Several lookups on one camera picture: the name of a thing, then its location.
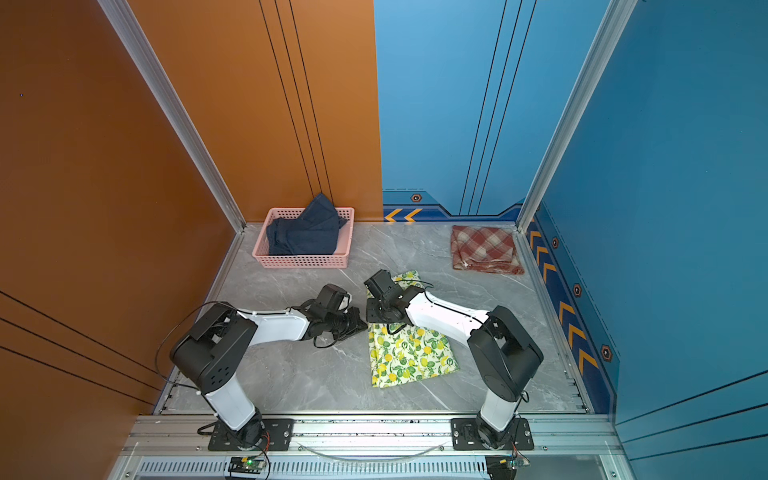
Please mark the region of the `lemon print skirt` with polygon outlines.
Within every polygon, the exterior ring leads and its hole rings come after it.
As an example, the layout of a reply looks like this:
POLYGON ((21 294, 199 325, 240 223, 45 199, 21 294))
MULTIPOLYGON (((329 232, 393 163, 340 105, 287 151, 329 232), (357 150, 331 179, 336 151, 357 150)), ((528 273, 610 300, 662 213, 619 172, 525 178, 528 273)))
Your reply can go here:
MULTIPOLYGON (((416 271, 391 277, 403 289, 422 287, 424 293, 430 286, 416 271)), ((426 327, 368 323, 368 345, 372 385, 376 388, 405 385, 459 370, 447 337, 426 327)))

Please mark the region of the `red plaid skirt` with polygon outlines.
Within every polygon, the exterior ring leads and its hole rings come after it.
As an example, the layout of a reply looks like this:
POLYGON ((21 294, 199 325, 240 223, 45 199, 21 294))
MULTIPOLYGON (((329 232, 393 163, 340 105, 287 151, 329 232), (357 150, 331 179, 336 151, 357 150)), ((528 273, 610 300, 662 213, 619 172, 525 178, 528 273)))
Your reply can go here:
POLYGON ((454 270, 523 275, 513 233, 497 227, 454 225, 450 250, 454 270))

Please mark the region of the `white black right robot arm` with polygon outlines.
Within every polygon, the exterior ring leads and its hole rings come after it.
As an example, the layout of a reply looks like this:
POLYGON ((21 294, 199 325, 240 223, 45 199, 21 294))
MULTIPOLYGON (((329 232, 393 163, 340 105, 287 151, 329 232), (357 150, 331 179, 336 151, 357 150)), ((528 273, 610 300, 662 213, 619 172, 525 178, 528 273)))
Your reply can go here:
POLYGON ((398 286, 366 300, 366 320, 433 330, 468 347, 487 393, 475 420, 477 443, 491 450, 510 449, 529 399, 526 387, 544 355, 507 308, 471 309, 442 300, 425 289, 398 286))

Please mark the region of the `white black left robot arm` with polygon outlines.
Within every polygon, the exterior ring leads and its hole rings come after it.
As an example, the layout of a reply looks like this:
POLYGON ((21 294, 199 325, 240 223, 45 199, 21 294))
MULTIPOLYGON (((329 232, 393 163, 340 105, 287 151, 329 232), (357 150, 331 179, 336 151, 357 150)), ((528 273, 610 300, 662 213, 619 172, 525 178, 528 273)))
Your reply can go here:
POLYGON ((176 342, 169 358, 213 409, 214 430, 237 449, 259 450, 266 447, 266 426, 236 375, 247 350, 282 341, 316 343, 324 334, 336 344, 367 328, 360 310, 345 300, 329 307, 309 300, 269 312, 213 302, 176 342))

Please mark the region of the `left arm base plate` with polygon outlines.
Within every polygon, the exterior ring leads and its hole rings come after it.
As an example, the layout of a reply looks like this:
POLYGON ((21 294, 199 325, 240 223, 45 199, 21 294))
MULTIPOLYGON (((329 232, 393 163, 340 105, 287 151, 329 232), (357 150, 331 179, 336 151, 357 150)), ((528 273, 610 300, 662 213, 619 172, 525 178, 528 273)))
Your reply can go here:
POLYGON ((223 421, 217 421, 210 432, 209 451, 283 452, 287 451, 293 434, 290 418, 255 419, 235 431, 223 421))

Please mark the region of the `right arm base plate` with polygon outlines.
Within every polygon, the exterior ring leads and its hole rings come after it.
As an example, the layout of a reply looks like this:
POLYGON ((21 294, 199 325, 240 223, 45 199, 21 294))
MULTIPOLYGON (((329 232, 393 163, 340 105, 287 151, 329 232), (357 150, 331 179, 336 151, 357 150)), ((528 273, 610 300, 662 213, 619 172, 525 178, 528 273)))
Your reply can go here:
POLYGON ((529 422, 520 416, 514 417, 502 431, 496 431, 480 417, 454 418, 450 424, 456 451, 532 451, 535 448, 529 422))

